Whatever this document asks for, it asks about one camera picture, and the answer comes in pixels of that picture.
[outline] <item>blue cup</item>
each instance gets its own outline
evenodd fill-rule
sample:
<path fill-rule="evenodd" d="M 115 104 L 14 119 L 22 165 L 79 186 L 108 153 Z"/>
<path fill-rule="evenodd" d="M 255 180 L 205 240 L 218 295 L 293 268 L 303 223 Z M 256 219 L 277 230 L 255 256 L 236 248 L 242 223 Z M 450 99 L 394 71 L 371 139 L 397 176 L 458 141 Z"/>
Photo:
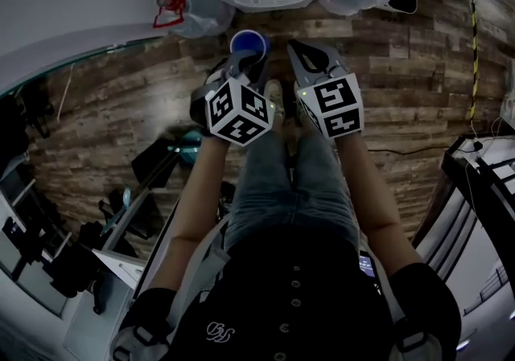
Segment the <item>blue cup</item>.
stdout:
<path fill-rule="evenodd" d="M 251 50 L 261 54 L 260 61 L 265 58 L 270 50 L 270 40 L 259 32 L 252 30 L 241 30 L 237 32 L 229 46 L 231 52 Z"/>

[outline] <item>backpack strap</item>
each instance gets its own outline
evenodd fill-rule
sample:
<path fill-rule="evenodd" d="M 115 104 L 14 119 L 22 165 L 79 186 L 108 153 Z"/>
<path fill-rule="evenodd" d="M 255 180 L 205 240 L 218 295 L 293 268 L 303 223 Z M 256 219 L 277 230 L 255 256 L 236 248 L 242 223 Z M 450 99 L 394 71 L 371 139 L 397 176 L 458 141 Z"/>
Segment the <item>backpack strap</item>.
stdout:
<path fill-rule="evenodd" d="M 170 313 L 167 321 L 173 331 L 167 336 L 168 343 L 171 344 L 175 337 L 177 328 L 183 314 L 193 302 L 195 297 L 229 262 L 231 257 L 222 248 L 212 248 L 206 256 L 213 241 L 220 230 L 228 223 L 230 214 L 227 214 L 200 242 L 193 252 L 192 257 L 184 273 L 183 282 L 179 291 L 171 303 Z"/>
<path fill-rule="evenodd" d="M 127 327 L 119 331 L 111 342 L 109 353 L 113 361 L 156 361 L 168 352 L 187 308 L 202 288 L 212 281 L 230 260 L 230 256 L 221 248 L 220 243 L 215 242 L 216 236 L 228 223 L 229 217 L 230 215 L 226 215 L 193 252 L 167 315 L 172 332 L 166 337 L 166 341 L 154 336 L 142 326 Z"/>
<path fill-rule="evenodd" d="M 383 296 L 388 305 L 390 316 L 395 329 L 395 344 L 389 359 L 391 361 L 439 361 L 442 359 L 442 347 L 433 335 L 421 331 L 405 316 L 397 298 L 393 295 L 392 287 L 381 262 L 374 255 L 366 240 L 361 245 L 372 257 L 376 265 L 377 278 L 381 285 Z"/>

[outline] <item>wooden floor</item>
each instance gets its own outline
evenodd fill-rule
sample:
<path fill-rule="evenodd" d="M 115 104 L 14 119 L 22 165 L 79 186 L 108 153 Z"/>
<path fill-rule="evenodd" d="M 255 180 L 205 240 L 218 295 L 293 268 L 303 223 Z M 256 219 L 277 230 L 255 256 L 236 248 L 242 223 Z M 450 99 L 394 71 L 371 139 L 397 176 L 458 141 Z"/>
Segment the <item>wooden floor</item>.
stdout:
<path fill-rule="evenodd" d="M 515 34 L 488 21 L 488 0 L 479 21 L 480 85 L 476 130 L 498 117 Z M 507 19 L 513 29 L 513 17 Z M 316 39 L 335 46 L 360 83 L 365 131 L 371 150 L 412 151 L 449 146 L 467 132 L 472 94 L 470 0 L 418 0 L 416 14 L 372 9 L 350 18 L 329 14 L 318 3 L 301 10 L 237 14 L 227 35 L 186 40 L 168 36 L 75 63 L 60 122 L 51 136 L 31 133 L 36 186 L 58 205 L 75 233 L 103 216 L 100 199 L 111 190 L 136 187 L 130 162 L 168 128 L 188 128 L 190 93 L 228 52 L 235 31 L 251 28 L 270 37 L 270 76 L 292 82 L 288 39 Z M 48 78 L 57 109 L 70 67 Z M 442 149 L 411 155 L 374 152 L 410 236 L 417 229 L 439 176 Z M 232 147 L 226 175 L 235 182 L 242 152 Z M 158 196 L 163 215 L 183 186 L 179 170 Z M 128 236 L 140 256 L 150 243 Z"/>

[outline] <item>jeans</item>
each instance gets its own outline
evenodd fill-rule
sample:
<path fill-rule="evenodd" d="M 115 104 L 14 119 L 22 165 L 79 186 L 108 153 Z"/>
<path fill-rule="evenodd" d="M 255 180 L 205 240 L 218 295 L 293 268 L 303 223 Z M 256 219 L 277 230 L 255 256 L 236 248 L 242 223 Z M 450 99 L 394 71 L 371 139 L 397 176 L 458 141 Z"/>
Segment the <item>jeans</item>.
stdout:
<path fill-rule="evenodd" d="M 269 131 L 249 145 L 225 232 L 230 249 L 257 231 L 278 225 L 326 228 L 357 247 L 359 233 L 336 156 L 319 133 L 299 141 L 293 182 L 282 138 Z"/>

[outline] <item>black shirt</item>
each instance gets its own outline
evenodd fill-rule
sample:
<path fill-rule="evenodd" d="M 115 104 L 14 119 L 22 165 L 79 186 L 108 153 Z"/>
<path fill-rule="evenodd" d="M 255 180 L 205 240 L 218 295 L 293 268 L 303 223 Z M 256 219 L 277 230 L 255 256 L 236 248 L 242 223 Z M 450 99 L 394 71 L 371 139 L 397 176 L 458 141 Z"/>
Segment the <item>black shirt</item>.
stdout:
<path fill-rule="evenodd" d="M 346 240 L 313 229 L 271 228 L 229 254 L 205 301 L 195 300 L 183 316 L 170 359 L 388 359 L 394 343 L 388 306 Z M 408 319 L 439 339 L 443 359 L 454 359 L 461 321 L 437 274 L 412 264 L 389 282 Z M 147 290 L 122 328 L 159 330 L 174 296 Z"/>

